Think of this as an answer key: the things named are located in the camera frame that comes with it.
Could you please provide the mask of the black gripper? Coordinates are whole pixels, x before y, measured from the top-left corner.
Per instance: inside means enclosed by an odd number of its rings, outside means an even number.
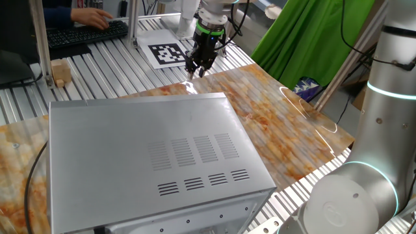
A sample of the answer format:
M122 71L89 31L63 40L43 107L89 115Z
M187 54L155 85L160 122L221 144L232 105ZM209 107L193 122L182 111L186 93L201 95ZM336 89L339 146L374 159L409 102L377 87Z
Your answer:
M191 57L185 56L185 70L187 77L192 80L194 72L200 66L199 77L203 77L205 73L211 69L218 53L216 52L216 45L218 42L224 41L224 30L221 31L207 31L196 30L194 33L194 47L191 52Z

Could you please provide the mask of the person's bare hand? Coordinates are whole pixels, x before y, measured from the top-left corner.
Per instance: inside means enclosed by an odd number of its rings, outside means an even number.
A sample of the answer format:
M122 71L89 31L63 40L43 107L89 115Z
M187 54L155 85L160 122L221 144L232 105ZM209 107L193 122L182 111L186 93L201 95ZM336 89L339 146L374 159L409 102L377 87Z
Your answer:
M71 10L71 20L86 26L92 26L101 30L107 29L109 23L107 19L113 16L98 8L73 8Z

